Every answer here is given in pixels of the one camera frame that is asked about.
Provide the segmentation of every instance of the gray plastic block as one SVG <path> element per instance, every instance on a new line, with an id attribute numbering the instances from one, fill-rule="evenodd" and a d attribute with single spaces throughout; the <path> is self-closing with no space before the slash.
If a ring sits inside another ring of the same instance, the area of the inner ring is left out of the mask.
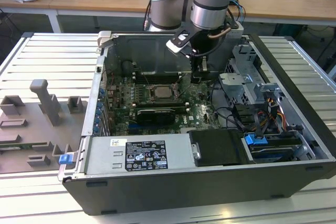
<path id="1" fill-rule="evenodd" d="M 30 166 L 45 166 L 50 165 L 50 159 L 47 155 L 30 155 L 28 156 L 27 163 Z"/>
<path id="2" fill-rule="evenodd" d="M 0 103 L 0 109 L 3 110 L 6 116 L 19 115 L 17 106 L 24 106 L 21 98 L 18 95 L 7 95 Z"/>
<path id="3" fill-rule="evenodd" d="M 59 104 L 58 100 L 57 100 L 57 97 L 54 95 L 54 94 L 51 94 L 50 95 L 50 98 L 51 98 L 51 101 L 52 101 L 52 105 L 54 106 L 54 109 L 56 111 L 56 113 L 59 112 L 59 110 L 61 109 L 61 105 Z M 43 109 L 43 106 L 42 104 L 39 104 L 38 105 L 42 111 L 43 114 L 45 114 L 45 110 Z"/>
<path id="4" fill-rule="evenodd" d="M 18 134 L 14 135 L 0 135 L 0 144 L 13 144 L 21 141 L 21 137 Z"/>
<path id="5" fill-rule="evenodd" d="M 71 148 L 70 144 L 67 144 L 67 146 L 65 146 L 64 153 L 67 153 L 67 152 L 72 152 L 72 148 Z"/>
<path id="6" fill-rule="evenodd" d="M 53 157 L 56 161 L 59 160 L 60 155 L 64 154 L 64 152 L 61 151 L 61 149 L 59 148 L 59 146 L 58 146 L 57 144 L 55 144 L 54 149 L 53 149 L 52 152 L 53 152 L 53 153 L 52 153 L 52 157 Z"/>
<path id="7" fill-rule="evenodd" d="M 51 142 L 47 142 L 47 144 L 33 145 L 32 148 L 37 152 L 48 152 L 52 151 L 54 146 Z"/>
<path id="8" fill-rule="evenodd" d="M 82 113 L 83 112 L 82 99 L 80 97 L 69 97 L 68 108 L 69 108 L 70 114 Z"/>
<path id="9" fill-rule="evenodd" d="M 17 127 L 26 127 L 28 124 L 26 119 L 7 119 L 0 121 L 0 128 L 17 128 Z"/>
<path id="10" fill-rule="evenodd" d="M 41 106 L 49 117 L 51 124 L 56 126 L 59 124 L 60 119 L 58 112 L 54 108 L 53 101 L 51 100 L 47 87 L 47 80 L 33 80 L 29 88 L 32 92 L 37 94 L 41 102 Z"/>

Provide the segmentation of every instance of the white sticker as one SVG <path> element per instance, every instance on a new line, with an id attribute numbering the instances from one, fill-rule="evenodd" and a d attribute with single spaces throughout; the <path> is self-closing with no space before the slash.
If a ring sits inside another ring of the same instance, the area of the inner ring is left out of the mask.
<path id="1" fill-rule="evenodd" d="M 157 161 L 156 164 L 157 165 L 166 165 L 167 161 Z"/>
<path id="2" fill-rule="evenodd" d="M 126 146 L 127 138 L 112 138 L 110 146 Z"/>

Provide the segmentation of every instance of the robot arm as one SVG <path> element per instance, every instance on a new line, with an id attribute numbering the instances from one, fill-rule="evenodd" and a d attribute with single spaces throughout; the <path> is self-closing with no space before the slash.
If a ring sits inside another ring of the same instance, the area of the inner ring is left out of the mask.
<path id="1" fill-rule="evenodd" d="M 191 11 L 191 24 L 180 28 L 176 34 L 167 42 L 167 47 L 174 53 L 180 52 L 189 42 L 199 36 L 199 34 L 206 34 L 205 39 L 219 39 L 221 40 L 225 34 L 230 31 L 230 28 L 225 27 L 226 12 L 230 0 L 193 0 Z M 209 50 L 202 52 L 202 49 L 193 45 L 192 48 L 196 51 L 201 51 L 198 54 L 208 55 Z"/>

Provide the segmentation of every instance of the wire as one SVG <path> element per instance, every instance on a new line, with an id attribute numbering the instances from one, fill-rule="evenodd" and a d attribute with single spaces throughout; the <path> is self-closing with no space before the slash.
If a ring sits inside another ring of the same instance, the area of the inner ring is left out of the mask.
<path id="1" fill-rule="evenodd" d="M 307 29 L 312 30 L 312 31 L 324 31 L 324 30 L 327 30 L 329 27 L 330 27 L 330 26 L 327 26 L 327 27 L 325 27 L 325 28 L 322 29 L 322 30 L 315 30 L 315 29 L 312 29 L 312 28 L 310 28 L 310 27 L 307 27 Z"/>
<path id="2" fill-rule="evenodd" d="M 191 87 L 191 84 L 190 84 L 188 87 L 186 87 L 186 88 L 185 88 L 185 89 L 178 95 L 177 98 L 179 98 L 182 94 L 184 94 L 190 87 Z"/>
<path id="3" fill-rule="evenodd" d="M 0 11 L 5 14 L 5 16 L 7 17 L 7 19 L 9 20 L 9 22 L 12 23 L 12 25 L 15 27 L 16 30 L 18 30 L 21 34 L 23 33 L 19 28 L 17 28 L 17 26 L 14 24 L 14 22 L 10 19 L 10 17 L 7 15 L 7 13 L 5 13 L 3 10 L 1 10 L 0 8 Z"/>
<path id="4" fill-rule="evenodd" d="M 329 46 L 331 45 L 331 43 L 334 41 L 335 37 L 333 37 L 329 43 L 326 45 L 326 47 L 323 49 L 322 53 L 318 56 L 318 58 L 316 59 L 316 63 L 319 62 L 319 60 L 321 59 L 322 55 L 325 53 L 325 51 L 329 48 Z"/>
<path id="5" fill-rule="evenodd" d="M 238 8 L 238 17 L 237 17 L 237 20 L 239 19 L 240 13 L 242 13 L 241 23 L 243 23 L 244 20 L 245 20 L 245 18 L 246 18 L 246 10 L 245 10 L 245 7 L 243 7 L 243 6 L 240 4 L 239 0 L 237 0 L 237 2 L 234 2 L 234 1 L 233 1 L 233 3 L 236 4 L 236 5 L 237 5 L 237 8 Z"/>
<path id="6" fill-rule="evenodd" d="M 151 7 L 152 7 L 152 1 L 149 0 L 147 8 L 146 8 L 146 12 L 145 12 L 145 17 L 143 19 L 143 24 L 142 24 L 142 30 L 143 31 L 145 31 L 145 29 L 146 29 L 146 26 L 147 26 L 146 22 L 147 22 L 147 20 L 149 18 L 149 13 L 151 12 Z"/>
<path id="7" fill-rule="evenodd" d="M 134 120 L 131 120 L 131 119 L 128 119 L 128 121 L 131 121 L 131 122 L 133 122 L 133 123 L 138 124 L 138 122 L 136 122 L 136 121 L 134 121 Z"/>
<path id="8" fill-rule="evenodd" d="M 231 31 L 231 27 L 226 28 L 225 30 L 222 30 L 219 34 L 216 35 L 208 35 L 209 39 L 219 39 L 221 37 L 223 37 L 224 35 L 226 35 L 227 33 L 229 33 Z"/>
<path id="9" fill-rule="evenodd" d="M 198 54 L 198 55 L 196 55 L 196 54 L 191 54 L 191 56 L 192 56 L 192 57 L 203 57 L 203 56 L 207 56 L 207 55 L 209 55 L 209 54 L 212 54 L 214 51 L 216 51 L 216 50 L 221 46 L 221 44 L 223 43 L 223 41 L 224 41 L 224 38 L 222 37 L 221 39 L 218 40 L 217 45 L 216 45 L 213 49 L 211 49 L 210 51 L 205 52 L 205 53 L 203 53 L 203 54 Z"/>
<path id="10" fill-rule="evenodd" d="M 144 78 L 145 78 L 145 80 L 146 80 L 146 82 L 147 82 L 148 86 L 150 86 L 150 84 L 149 84 L 149 81 L 147 80 L 147 77 L 146 77 L 146 75 L 144 74 L 144 72 L 142 71 L 141 67 L 140 67 L 140 66 L 138 66 L 138 68 L 141 70 L 141 72 L 142 72 L 142 75 L 144 76 Z"/>
<path id="11" fill-rule="evenodd" d="M 9 39 L 15 39 L 15 38 L 13 38 L 11 36 L 8 36 L 8 35 L 0 35 L 0 37 L 9 38 Z"/>
<path id="12" fill-rule="evenodd" d="M 331 37 L 334 37 L 333 35 L 328 36 L 328 37 L 317 36 L 317 35 L 313 34 L 312 32 L 310 32 L 309 30 L 306 30 L 306 32 L 309 33 L 311 36 L 314 36 L 314 37 L 319 38 L 319 39 L 325 39 L 325 38 L 331 38 Z"/>

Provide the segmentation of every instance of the desk leg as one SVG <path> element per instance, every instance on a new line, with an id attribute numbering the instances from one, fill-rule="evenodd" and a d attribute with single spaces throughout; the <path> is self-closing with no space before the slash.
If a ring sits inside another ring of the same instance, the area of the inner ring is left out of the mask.
<path id="1" fill-rule="evenodd" d="M 54 33 L 63 33 L 62 25 L 58 22 L 57 18 L 57 12 L 55 10 L 50 10 L 50 12 L 47 14 L 49 17 L 49 21 L 51 24 L 51 27 L 53 28 Z"/>

